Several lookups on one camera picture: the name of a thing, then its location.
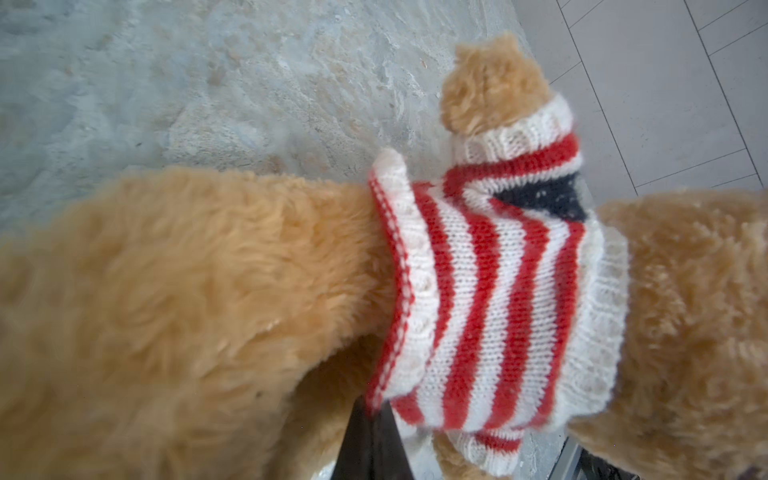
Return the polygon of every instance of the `navy blue patch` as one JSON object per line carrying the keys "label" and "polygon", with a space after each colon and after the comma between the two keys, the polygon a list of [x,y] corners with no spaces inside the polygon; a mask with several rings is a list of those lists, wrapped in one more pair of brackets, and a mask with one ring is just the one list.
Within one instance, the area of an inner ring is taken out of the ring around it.
{"label": "navy blue patch", "polygon": [[494,195],[507,205],[532,210],[544,210],[563,220],[583,222],[587,214],[581,207],[576,194],[576,176],[545,180],[534,184],[504,190]]}

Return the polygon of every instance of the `teddy bear body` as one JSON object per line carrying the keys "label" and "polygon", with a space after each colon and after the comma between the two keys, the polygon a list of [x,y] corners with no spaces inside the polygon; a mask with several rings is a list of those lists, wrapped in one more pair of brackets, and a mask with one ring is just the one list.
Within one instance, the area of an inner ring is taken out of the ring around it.
{"label": "teddy bear body", "polygon": [[[550,99],[507,38],[459,51],[442,120],[471,137]],[[612,399],[569,424],[592,452],[647,480],[768,468],[766,207],[691,191],[598,211],[631,281]],[[0,243],[0,477],[309,478],[376,368],[394,271],[364,186],[107,185]],[[490,478],[440,432],[435,450],[446,478]]]}

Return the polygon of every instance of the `tiled floor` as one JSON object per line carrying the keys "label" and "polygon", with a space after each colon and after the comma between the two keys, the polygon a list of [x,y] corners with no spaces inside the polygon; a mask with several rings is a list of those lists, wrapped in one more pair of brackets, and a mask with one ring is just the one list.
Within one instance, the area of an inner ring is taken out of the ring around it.
{"label": "tiled floor", "polygon": [[768,181],[768,0],[513,0],[598,204]]}

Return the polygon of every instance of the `striped sweater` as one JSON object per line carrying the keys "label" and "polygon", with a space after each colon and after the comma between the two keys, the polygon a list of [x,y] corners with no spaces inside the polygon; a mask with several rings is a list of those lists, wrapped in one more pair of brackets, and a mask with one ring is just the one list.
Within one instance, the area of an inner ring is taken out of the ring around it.
{"label": "striped sweater", "polygon": [[614,384],[627,246],[579,201],[572,128],[557,95],[454,137],[437,181],[412,184],[395,151],[369,179],[398,295],[368,407],[391,400],[404,435],[446,431],[492,475],[515,469],[526,429],[601,411]]}

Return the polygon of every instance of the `ribbed cuff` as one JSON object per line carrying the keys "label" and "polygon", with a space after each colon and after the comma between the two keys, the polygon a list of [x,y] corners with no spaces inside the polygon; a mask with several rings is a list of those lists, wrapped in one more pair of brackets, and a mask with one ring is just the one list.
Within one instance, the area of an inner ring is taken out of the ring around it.
{"label": "ribbed cuff", "polygon": [[495,477],[515,472],[524,435],[524,430],[474,434],[448,432],[451,443],[464,458]]}
{"label": "ribbed cuff", "polygon": [[579,254],[577,315],[545,429],[559,429],[575,416],[605,409],[621,358],[629,298],[627,240],[594,216],[587,223],[590,234]]}
{"label": "ribbed cuff", "polygon": [[453,164],[490,164],[539,151],[573,130],[574,117],[560,94],[530,117],[479,135],[452,136]]}
{"label": "ribbed cuff", "polygon": [[377,410],[383,400],[413,390],[424,376],[435,338],[439,292],[435,254],[402,155],[384,150],[369,184],[395,259],[397,285],[394,320],[366,393],[368,407]]}

